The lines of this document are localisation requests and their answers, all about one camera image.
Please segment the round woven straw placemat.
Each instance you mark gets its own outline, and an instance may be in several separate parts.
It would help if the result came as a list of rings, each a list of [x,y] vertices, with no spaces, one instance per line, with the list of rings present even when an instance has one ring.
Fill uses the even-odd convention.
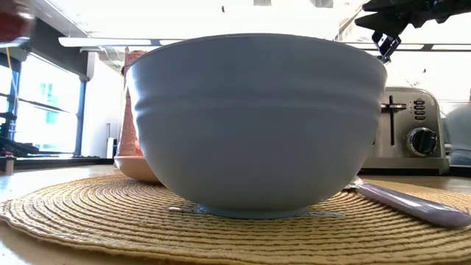
[[[120,174],[0,202],[0,220],[42,241],[224,265],[471,265],[471,226],[437,227],[342,191],[304,215],[229,219]]]

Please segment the lavender utensil handle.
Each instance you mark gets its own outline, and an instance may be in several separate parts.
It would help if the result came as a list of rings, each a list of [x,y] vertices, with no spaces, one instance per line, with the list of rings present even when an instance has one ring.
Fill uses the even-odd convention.
[[[388,205],[433,225],[448,228],[463,228],[471,225],[471,214],[465,211],[372,183],[366,183],[358,176],[355,176],[345,186],[345,189],[356,190],[366,198]]]

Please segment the thin blue pillar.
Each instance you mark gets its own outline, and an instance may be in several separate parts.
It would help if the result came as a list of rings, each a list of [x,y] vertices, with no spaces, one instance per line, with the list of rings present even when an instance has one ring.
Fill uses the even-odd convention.
[[[12,70],[12,85],[10,89],[11,101],[9,103],[9,110],[14,115],[14,119],[10,122],[10,139],[15,139],[16,133],[16,122],[18,118],[18,91],[19,91],[19,79],[20,74],[17,71]]]

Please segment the thick blue pillar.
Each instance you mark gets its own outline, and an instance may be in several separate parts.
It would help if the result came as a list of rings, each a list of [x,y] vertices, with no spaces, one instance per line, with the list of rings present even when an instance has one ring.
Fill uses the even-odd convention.
[[[84,124],[86,87],[87,87],[87,82],[81,80],[80,90],[79,90],[79,105],[78,105],[78,111],[77,111],[77,132],[76,132],[74,157],[80,156],[81,151],[82,151],[82,134],[83,134],[83,124]]]

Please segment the large blue-grey bowl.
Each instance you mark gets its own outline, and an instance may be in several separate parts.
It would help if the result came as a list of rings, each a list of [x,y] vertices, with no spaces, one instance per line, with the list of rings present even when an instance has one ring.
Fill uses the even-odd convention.
[[[165,187],[207,213],[268,219],[353,180],[387,72],[343,43],[252,33],[160,47],[126,78],[140,148]]]

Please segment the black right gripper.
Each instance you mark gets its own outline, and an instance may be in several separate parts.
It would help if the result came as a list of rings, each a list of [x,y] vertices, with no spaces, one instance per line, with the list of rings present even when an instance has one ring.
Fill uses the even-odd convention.
[[[369,0],[363,4],[363,11],[384,11],[402,4],[404,0]],[[434,20],[443,24],[450,16],[471,13],[471,0],[415,0],[408,11],[408,23],[420,28],[426,21]],[[399,35],[407,23],[395,15],[374,13],[355,19],[355,25],[371,29],[372,42],[380,53],[377,58],[382,63],[390,63],[391,55],[401,44]]]

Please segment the pink plate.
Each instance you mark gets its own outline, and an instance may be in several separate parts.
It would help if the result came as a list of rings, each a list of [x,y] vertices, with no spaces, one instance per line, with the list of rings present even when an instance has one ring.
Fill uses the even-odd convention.
[[[117,168],[126,176],[148,183],[160,183],[144,156],[115,156]]]

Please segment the black low shelf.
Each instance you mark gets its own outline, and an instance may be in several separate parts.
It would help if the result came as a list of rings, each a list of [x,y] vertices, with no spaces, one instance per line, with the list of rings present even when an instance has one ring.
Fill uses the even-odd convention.
[[[15,171],[55,169],[76,166],[113,165],[112,158],[18,158]]]

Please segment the pink napkin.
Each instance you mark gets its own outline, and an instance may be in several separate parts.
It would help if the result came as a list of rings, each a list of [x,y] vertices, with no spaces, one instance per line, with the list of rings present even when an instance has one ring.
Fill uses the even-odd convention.
[[[116,153],[118,156],[143,156],[136,135],[132,116],[132,102],[126,78],[126,73],[130,65],[143,54],[145,54],[145,51],[130,50],[128,47],[124,50],[124,66],[121,70],[124,78],[123,102],[121,106],[121,130]]]

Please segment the silver toaster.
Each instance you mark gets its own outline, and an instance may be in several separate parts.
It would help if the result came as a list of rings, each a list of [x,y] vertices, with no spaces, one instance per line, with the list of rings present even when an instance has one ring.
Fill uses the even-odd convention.
[[[439,102],[419,88],[387,87],[364,169],[449,171]]]

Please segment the red jar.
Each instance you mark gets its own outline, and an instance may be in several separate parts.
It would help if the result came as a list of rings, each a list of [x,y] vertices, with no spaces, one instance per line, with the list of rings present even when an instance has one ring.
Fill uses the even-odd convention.
[[[35,24],[35,0],[0,0],[0,48],[27,43]]]

